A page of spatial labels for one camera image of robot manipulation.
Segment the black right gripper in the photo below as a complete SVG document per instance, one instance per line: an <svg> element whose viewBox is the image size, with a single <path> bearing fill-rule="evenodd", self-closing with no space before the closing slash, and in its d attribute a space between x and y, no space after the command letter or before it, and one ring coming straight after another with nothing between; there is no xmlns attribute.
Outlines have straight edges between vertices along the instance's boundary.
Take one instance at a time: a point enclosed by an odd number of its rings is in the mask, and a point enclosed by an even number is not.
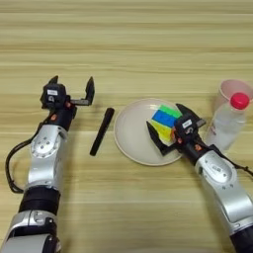
<svg viewBox="0 0 253 253"><path fill-rule="evenodd" d="M173 150L178 150L180 153L184 154L192 164L196 164L208 151L208 148L199 135L199 128L202 127L206 121L201 119L195 112L183 104L176 104L176 106L182 115L190 114L194 120L178 119L175 122L175 126L171 131L173 143L171 145L164 144L152 124L146 123L149 135L163 156Z"/></svg>

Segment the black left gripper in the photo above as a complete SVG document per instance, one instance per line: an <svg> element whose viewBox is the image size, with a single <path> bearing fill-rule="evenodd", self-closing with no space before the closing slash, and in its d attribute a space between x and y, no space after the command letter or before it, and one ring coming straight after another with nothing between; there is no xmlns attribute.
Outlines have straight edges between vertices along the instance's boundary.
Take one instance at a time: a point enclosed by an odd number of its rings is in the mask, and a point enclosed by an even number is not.
<svg viewBox="0 0 253 253"><path fill-rule="evenodd" d="M48 84L57 84L58 75L52 77ZM71 123L76 116L78 106L90 106L95 96L95 84L93 77L90 77L86 85L86 97L80 100L67 100L63 107L57 109L49 118L50 125L63 127L69 131Z"/></svg>

